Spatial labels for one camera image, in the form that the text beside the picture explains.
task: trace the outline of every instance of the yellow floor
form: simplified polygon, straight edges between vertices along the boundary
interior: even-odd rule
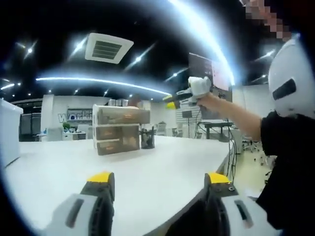
[[[244,151],[238,155],[234,185],[240,194],[257,197],[265,186],[269,167],[260,165],[262,151]]]

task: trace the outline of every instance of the pen holder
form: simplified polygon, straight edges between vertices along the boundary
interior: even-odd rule
[[[142,129],[140,131],[140,135],[141,135],[141,148],[142,149],[152,149],[155,147],[153,127],[151,130]]]

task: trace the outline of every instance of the air conditioning vent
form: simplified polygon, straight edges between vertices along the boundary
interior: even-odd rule
[[[132,46],[132,41],[123,38],[90,33],[85,59],[118,64]]]

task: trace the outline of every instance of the ceiling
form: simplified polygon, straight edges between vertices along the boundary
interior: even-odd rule
[[[40,77],[80,77],[140,85],[165,92],[187,86],[189,52],[220,60],[214,50],[205,50],[206,38],[196,36],[183,23],[183,14],[168,0],[67,0],[8,1],[1,6],[4,39],[0,45],[0,96],[8,101],[55,95],[126,98],[141,93],[160,99],[161,94],[113,84],[76,81],[36,81]],[[236,84],[261,83],[270,57],[282,42],[262,22],[248,19],[238,0],[182,1],[193,7],[216,37]],[[200,28],[194,23],[194,29]],[[121,37],[134,45],[119,64],[85,60],[85,46],[78,43],[91,32]],[[137,57],[141,60],[134,63]]]

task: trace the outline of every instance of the black ceiling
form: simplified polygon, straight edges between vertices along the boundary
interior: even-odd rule
[[[237,71],[236,82],[245,83],[265,74],[270,59],[255,61],[268,51],[281,46],[279,40],[262,22],[250,20],[238,0],[195,0],[202,6],[205,19],[215,19],[220,26],[219,40],[225,55]],[[122,71],[147,48],[154,47],[126,73],[129,83],[151,84],[164,91],[177,91],[187,84],[189,71],[179,74],[169,82],[173,73],[188,67],[188,53],[205,55],[202,45],[196,42],[185,27],[178,25],[178,15],[169,14],[172,5],[168,0],[68,0],[24,1],[1,3],[3,24],[0,55],[0,76],[13,83],[21,82],[2,91],[9,101],[40,98],[49,89],[57,95],[108,95],[126,97],[132,93],[126,88],[111,88],[103,84],[78,85],[69,83],[36,82],[40,76],[107,78]],[[69,58],[88,33],[97,32],[125,38],[133,47],[119,64],[109,64],[84,59],[84,50]],[[33,52],[25,57],[26,49],[36,42]]]

